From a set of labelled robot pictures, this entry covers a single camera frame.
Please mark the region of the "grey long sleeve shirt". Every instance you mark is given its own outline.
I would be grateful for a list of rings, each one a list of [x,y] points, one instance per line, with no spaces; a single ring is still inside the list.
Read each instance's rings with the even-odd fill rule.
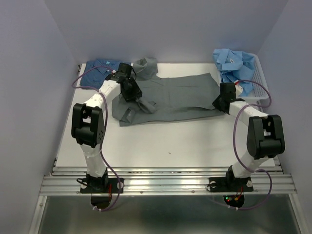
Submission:
[[[133,64],[136,82],[142,97],[127,102],[122,95],[111,104],[112,117],[121,127],[146,122],[170,122],[219,116],[213,106],[220,94],[219,86],[211,74],[176,78],[157,76],[157,60],[143,58]]]

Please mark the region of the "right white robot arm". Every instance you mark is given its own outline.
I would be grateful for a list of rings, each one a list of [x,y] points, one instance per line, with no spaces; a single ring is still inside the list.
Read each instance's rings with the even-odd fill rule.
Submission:
[[[224,177],[210,177],[207,188],[213,193],[251,192],[251,175],[259,170],[262,163],[285,151],[281,117],[268,115],[258,110],[258,105],[237,98],[232,82],[221,83],[220,94],[213,106],[233,116],[235,124],[241,122],[247,126],[247,150],[242,156],[236,155],[237,162],[228,168]]]

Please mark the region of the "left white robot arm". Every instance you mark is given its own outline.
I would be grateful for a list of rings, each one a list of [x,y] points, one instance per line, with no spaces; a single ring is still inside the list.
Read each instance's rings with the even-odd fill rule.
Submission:
[[[120,76],[104,81],[100,89],[91,86],[79,86],[79,89],[94,90],[96,93],[84,103],[77,103],[72,110],[71,135],[81,147],[87,164],[85,178],[78,178],[82,194],[95,194],[121,189],[121,181],[110,179],[102,146],[108,124],[108,104],[122,95],[126,101],[136,101],[142,96],[133,77]]]

